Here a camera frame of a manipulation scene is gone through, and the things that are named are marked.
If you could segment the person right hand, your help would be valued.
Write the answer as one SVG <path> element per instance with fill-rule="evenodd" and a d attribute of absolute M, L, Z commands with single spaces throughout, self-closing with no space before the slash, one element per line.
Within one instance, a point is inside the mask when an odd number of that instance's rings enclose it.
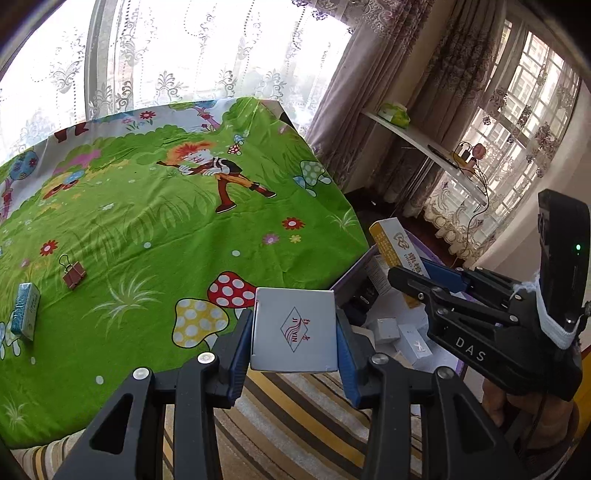
<path fill-rule="evenodd" d="M 497 427 L 504 422 L 504 409 L 507 405 L 538 419 L 533 433 L 530 433 L 530 427 L 526 428 L 530 448 L 553 447 L 563 440 L 571 440 L 578 428 L 579 414 L 574 401 L 566 402 L 540 394 L 509 395 L 488 379 L 483 381 L 482 387 L 482 406 Z"/>

